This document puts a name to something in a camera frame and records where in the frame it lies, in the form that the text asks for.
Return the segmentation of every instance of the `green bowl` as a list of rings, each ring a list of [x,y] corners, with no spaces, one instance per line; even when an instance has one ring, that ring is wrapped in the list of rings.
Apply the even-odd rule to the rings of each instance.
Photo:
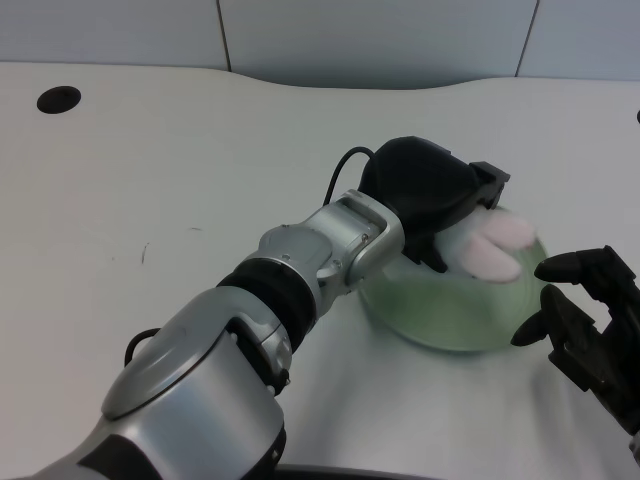
[[[438,274],[401,256],[367,279],[360,297],[370,315],[419,344],[458,352],[502,348],[540,310],[545,286],[533,276],[547,258],[540,241],[513,256],[522,276],[508,284]]]

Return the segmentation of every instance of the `wall seam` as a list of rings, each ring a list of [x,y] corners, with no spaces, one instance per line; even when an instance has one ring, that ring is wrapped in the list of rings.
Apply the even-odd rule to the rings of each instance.
[[[527,45],[529,45],[529,38],[531,37],[531,32],[533,30],[533,23],[536,21],[536,16],[538,15],[538,7],[540,6],[541,0],[536,0],[536,6],[533,9],[533,15],[531,16],[531,23],[529,24],[529,30],[527,31],[527,38],[524,40],[524,45],[522,46],[522,53],[520,54],[520,60],[518,61],[518,68],[516,68],[515,76],[518,77],[520,75],[520,67],[522,66],[522,60],[524,60],[524,53],[527,50]]]
[[[218,8],[218,22],[220,23],[220,34],[222,35],[222,46],[224,47],[224,57],[227,61],[227,71],[232,72],[233,70],[231,70],[231,59],[229,58],[229,47],[227,45],[227,35],[224,31],[224,22],[222,21],[222,7],[220,6],[220,0],[216,0],[216,7]]]

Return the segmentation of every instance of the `white table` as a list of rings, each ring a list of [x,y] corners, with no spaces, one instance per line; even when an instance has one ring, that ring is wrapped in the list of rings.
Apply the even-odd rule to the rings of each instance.
[[[40,113],[38,96],[58,85],[81,103]],[[419,135],[489,161],[512,174],[503,204],[550,253],[609,243],[640,272],[639,83],[381,92],[0,64],[0,106],[0,478],[76,446],[129,339],[215,285],[264,231],[305,219],[355,145]],[[347,165],[337,191],[357,186],[363,164]],[[280,397],[285,461],[447,479],[640,476],[628,437],[548,352],[427,351],[370,323],[356,295],[340,299]]]

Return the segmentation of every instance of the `wire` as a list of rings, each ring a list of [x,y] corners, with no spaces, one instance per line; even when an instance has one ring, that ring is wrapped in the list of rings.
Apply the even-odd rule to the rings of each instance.
[[[129,362],[133,360],[133,352],[135,351],[138,344],[146,339],[153,337],[156,333],[160,331],[159,328],[152,328],[151,330],[145,330],[144,332],[140,332],[138,335],[133,337],[127,345],[127,350],[124,352],[124,366],[129,365]]]
[[[327,189],[327,195],[324,197],[324,203],[322,206],[328,205],[331,201],[331,195],[333,195],[333,189],[336,187],[336,182],[338,181],[338,176],[340,175],[340,171],[344,164],[347,163],[351,157],[353,157],[356,153],[364,153],[369,157],[369,160],[373,158],[373,152],[369,150],[367,147],[354,147],[344,154],[344,157],[340,159],[338,165],[336,165],[336,169],[333,171],[333,176],[331,177],[331,181],[329,182],[329,188]]]

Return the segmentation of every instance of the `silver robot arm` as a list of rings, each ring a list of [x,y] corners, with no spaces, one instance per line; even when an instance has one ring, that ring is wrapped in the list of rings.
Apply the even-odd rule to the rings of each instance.
[[[285,445],[274,395],[288,383],[293,352],[336,297],[404,242],[396,215],[355,190],[265,233],[126,366],[89,437],[33,478],[269,478]]]

